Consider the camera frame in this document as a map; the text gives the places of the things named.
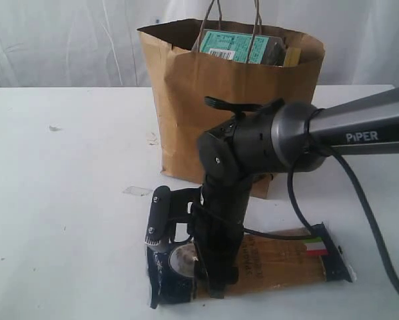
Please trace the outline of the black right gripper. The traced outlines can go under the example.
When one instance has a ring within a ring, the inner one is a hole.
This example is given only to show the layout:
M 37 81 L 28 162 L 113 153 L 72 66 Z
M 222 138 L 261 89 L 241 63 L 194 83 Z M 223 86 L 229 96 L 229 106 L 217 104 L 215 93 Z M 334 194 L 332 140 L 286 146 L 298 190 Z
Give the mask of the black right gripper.
M 252 177 L 225 186 L 206 176 L 198 188 L 171 190 L 169 246 L 194 244 L 194 278 L 211 298 L 224 298 L 226 287 L 238 281 L 235 261 L 251 189 Z

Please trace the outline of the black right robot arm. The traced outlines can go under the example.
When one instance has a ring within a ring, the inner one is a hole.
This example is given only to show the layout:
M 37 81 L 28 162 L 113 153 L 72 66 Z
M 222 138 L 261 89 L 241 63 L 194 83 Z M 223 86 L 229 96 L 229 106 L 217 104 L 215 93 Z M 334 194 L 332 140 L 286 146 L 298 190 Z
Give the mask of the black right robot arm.
M 254 178 L 286 173 L 292 189 L 296 172 L 313 171 L 332 156 L 355 188 L 386 274 L 399 294 L 399 278 L 375 216 L 344 160 L 345 155 L 399 153 L 399 87 L 327 109 L 282 99 L 264 105 L 214 97 L 204 102 L 231 111 L 232 117 L 198 139 L 205 171 L 200 187 L 155 189 L 145 235 L 149 260 L 173 248 L 176 227 L 185 224 L 198 257 L 194 280 L 203 281 L 212 297 L 222 297 L 238 279 L 234 261 L 246 233 L 244 216 Z

